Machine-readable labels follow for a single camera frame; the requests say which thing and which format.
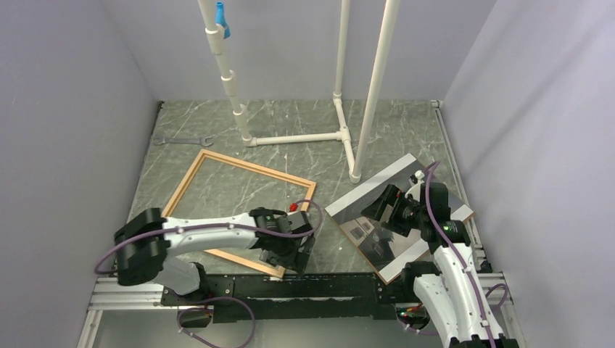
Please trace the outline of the wooden picture frame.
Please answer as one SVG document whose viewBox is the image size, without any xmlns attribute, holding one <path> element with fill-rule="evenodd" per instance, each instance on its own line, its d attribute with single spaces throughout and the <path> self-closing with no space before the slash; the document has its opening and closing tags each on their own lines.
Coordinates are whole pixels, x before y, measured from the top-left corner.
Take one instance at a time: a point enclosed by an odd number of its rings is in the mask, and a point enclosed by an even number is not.
<svg viewBox="0 0 615 348">
<path fill-rule="evenodd" d="M 168 217 L 172 215 L 173 211 L 178 206 L 183 195 L 188 190 L 189 185 L 194 180 L 194 177 L 197 175 L 203 162 L 206 162 L 207 164 L 210 164 L 211 162 L 217 162 L 222 165 L 228 165 L 228 166 L 232 166 L 235 168 L 239 168 L 240 170 L 243 170 L 243 171 L 250 171 L 252 173 L 257 173 L 259 175 L 268 176 L 275 180 L 284 181 L 286 183 L 290 183 L 296 186 L 305 187 L 307 189 L 306 195 L 305 195 L 306 199 L 313 198 L 313 194 L 316 188 L 316 182 L 314 181 L 311 181 L 305 178 L 300 178 L 292 174 L 283 173 L 279 170 L 274 170 L 274 169 L 271 169 L 269 167 L 265 167 L 262 165 L 256 165 L 254 163 L 240 160 L 237 158 L 233 158 L 233 157 L 230 157 L 224 154 L 219 154 L 216 152 L 212 152 L 210 150 L 203 149 L 199 152 L 199 154 L 194 159 L 193 163 L 187 170 L 185 176 L 182 178 L 177 189 L 174 191 L 173 195 L 171 196 L 167 205 L 162 211 L 162 214 L 164 216 Z M 232 262 L 237 265 L 244 266 L 252 270 L 256 270 L 268 276 L 281 278 L 284 276 L 286 272 L 286 269 L 281 266 L 274 267 L 274 266 L 266 265 L 264 262 L 261 262 L 261 261 L 249 260 L 246 257 L 239 256 L 235 252 L 227 252 L 221 249 L 209 249 L 209 250 L 204 250 L 202 253 L 208 254 L 212 257 L 217 257 L 221 260 Z"/>
</svg>

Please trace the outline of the glossy photo board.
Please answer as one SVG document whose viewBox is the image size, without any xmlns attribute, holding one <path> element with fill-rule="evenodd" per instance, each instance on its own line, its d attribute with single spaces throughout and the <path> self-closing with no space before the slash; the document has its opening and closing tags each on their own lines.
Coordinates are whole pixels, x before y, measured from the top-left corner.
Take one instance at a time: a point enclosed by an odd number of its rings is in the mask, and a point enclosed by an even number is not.
<svg viewBox="0 0 615 348">
<path fill-rule="evenodd" d="M 413 229 L 408 236 L 402 236 L 384 228 L 380 222 L 363 217 L 360 211 L 382 198 L 389 184 L 406 195 L 411 186 L 410 177 L 417 170 L 424 171 L 425 167 L 412 154 L 406 154 L 326 208 L 385 283 L 398 277 L 406 263 L 427 256 L 429 246 L 419 230 Z"/>
</svg>

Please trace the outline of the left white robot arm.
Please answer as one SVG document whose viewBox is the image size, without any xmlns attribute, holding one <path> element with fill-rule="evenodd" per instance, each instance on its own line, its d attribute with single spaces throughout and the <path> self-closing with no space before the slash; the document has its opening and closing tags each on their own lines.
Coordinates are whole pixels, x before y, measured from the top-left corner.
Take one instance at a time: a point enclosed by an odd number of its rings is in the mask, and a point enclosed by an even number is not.
<svg viewBox="0 0 615 348">
<path fill-rule="evenodd" d="M 203 302 L 210 293 L 206 271 L 181 256 L 213 249 L 259 249 L 266 263 L 302 272 L 301 247 L 313 240 L 316 228 L 305 211 L 283 212 L 258 207 L 240 215 L 185 220 L 163 217 L 149 208 L 114 235 L 117 282 L 136 286 L 162 285 L 189 304 Z"/>
</svg>

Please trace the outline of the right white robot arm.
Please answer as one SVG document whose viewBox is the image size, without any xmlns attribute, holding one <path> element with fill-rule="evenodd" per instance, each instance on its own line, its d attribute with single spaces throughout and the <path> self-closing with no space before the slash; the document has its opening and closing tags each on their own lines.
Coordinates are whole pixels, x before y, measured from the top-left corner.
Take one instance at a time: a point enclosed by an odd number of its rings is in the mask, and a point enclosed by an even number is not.
<svg viewBox="0 0 615 348">
<path fill-rule="evenodd" d="M 420 183 L 417 188 L 417 194 L 406 194 L 389 184 L 361 212 L 398 234 L 416 229 L 428 244 L 433 261 L 406 263 L 400 293 L 424 306 L 444 347 L 518 347 L 492 314 L 469 233 L 452 218 L 446 185 Z"/>
</svg>

